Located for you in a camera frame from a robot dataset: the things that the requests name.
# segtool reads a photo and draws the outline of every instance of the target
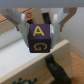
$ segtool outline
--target yellow logo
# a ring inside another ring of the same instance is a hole
[[[39,26],[36,26],[33,36],[35,36],[36,34],[42,34],[44,36],[44,33]]]
[[[39,47],[39,49],[36,48],[37,45],[44,45],[45,46],[44,50],[47,49],[47,45],[45,43],[37,43],[37,44],[34,45],[35,50],[41,50],[41,47]]]

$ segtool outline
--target letter block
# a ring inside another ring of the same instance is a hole
[[[50,24],[29,24],[28,43],[31,53],[50,52]]]

